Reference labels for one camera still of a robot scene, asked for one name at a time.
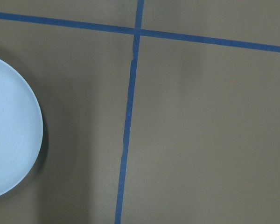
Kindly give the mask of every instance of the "white plate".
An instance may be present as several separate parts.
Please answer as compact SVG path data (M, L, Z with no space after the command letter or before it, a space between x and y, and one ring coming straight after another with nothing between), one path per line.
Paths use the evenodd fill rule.
M0 195L32 168L42 144L42 114L23 77L0 60Z

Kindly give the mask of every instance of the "plate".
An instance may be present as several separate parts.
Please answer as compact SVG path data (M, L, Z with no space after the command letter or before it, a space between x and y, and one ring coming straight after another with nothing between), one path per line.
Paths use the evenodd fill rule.
M30 171L42 144L42 113L24 78L0 60L0 195Z

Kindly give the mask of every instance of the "vertical blue line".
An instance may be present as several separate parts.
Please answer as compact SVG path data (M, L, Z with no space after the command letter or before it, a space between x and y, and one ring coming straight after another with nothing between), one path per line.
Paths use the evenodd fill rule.
M120 162L119 183L118 183L116 210L115 210L115 224L121 223L123 196L124 196L125 182L126 182L126 164L127 164L127 155L128 155L130 132L131 132L133 100L134 100L134 90L135 90L136 72L137 72L137 64L138 64L143 6L144 6L144 0L138 0L136 21L135 21L135 32L134 32L134 39L133 39L133 59L131 61L130 81L129 81L129 87L127 93L126 120L125 120L124 134L123 134L123 153Z

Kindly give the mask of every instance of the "blue tape strip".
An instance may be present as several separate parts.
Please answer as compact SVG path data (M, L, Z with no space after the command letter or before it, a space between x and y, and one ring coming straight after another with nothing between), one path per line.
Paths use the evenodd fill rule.
M158 37L158 38L165 38L165 39L171 39L171 40L180 40L180 41L189 41L189 42L198 42L198 43L208 43L208 44L216 44L216 45L223 45L223 46L231 46L231 47L237 47L237 48L265 50L265 51L272 51L272 52L279 52L280 53L280 46L267 45L267 44L261 44L261 43L232 41L232 40L205 37L205 36L167 33L167 32L153 31L153 30L147 30L147 29L142 29L140 35L150 36L150 37Z
M129 141L130 141L134 90L135 90L139 44L140 44L140 29L141 29L142 16L143 16L143 5L144 5L144 0L138 0L136 21L135 21L135 33L134 33L134 40L133 40L133 59L131 61L130 81L129 81L129 87L127 93L126 120L125 120L125 130L123 134L123 153L120 162L119 183L118 183L115 222L114 222L115 224L121 223L123 196L124 196L125 182L126 182L126 164L127 164L127 156L128 156Z
M89 22L52 19L52 18L30 16L30 15L0 13L0 19L39 23L39 24L54 25L54 26L61 26L61 27L91 29L91 30L113 32L113 33L121 33L121 34L134 34L134 28L118 27L118 26L103 25L103 24L89 23Z

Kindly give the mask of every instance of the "gray surface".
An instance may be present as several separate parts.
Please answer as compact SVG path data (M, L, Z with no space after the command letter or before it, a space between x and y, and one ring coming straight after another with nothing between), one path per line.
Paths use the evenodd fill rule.
M141 38L123 224L280 224L280 54Z
M0 196L0 224L114 222L132 42L0 21L0 58L30 84L47 126L32 172Z
M142 28L280 45L280 0L145 0Z
M134 27L137 0L0 0L0 12Z

